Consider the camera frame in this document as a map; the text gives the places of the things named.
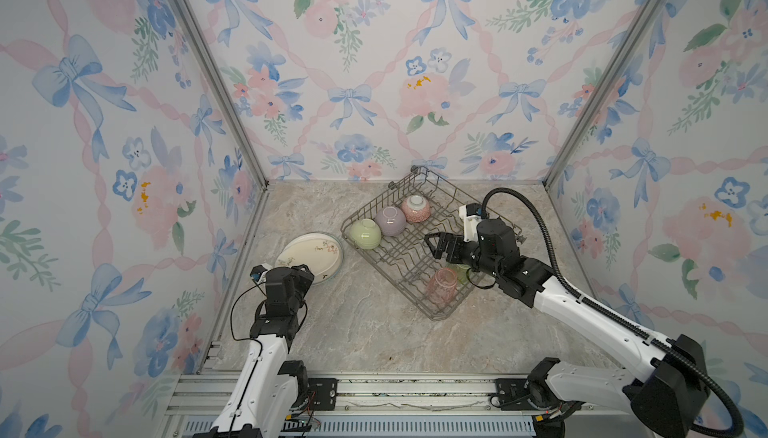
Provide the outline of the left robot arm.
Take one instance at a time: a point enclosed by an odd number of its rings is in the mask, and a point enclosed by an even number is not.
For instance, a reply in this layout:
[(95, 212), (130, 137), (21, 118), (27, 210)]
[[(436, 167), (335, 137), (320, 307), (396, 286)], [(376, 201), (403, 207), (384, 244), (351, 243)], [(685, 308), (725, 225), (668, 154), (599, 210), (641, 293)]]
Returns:
[(201, 437), (278, 437), (290, 411), (307, 401), (307, 369), (288, 354), (314, 275), (306, 265), (257, 266), (265, 294), (254, 313), (246, 360), (222, 412)]

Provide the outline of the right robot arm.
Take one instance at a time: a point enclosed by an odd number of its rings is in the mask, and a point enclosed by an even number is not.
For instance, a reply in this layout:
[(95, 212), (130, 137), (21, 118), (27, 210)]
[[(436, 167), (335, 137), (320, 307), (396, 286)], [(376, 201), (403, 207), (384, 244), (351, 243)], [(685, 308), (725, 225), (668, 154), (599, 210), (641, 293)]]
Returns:
[(651, 330), (568, 290), (552, 267), (522, 255), (514, 231), (500, 219), (479, 221), (472, 240), (438, 232), (425, 235), (424, 242), (434, 258), (492, 277), (505, 295), (568, 325), (620, 364), (588, 368), (545, 358), (526, 379), (523, 395), (532, 406), (566, 415), (589, 403), (631, 413), (662, 437), (692, 431), (709, 391), (673, 353), (702, 364), (693, 340), (665, 340), (671, 351), (655, 347)]

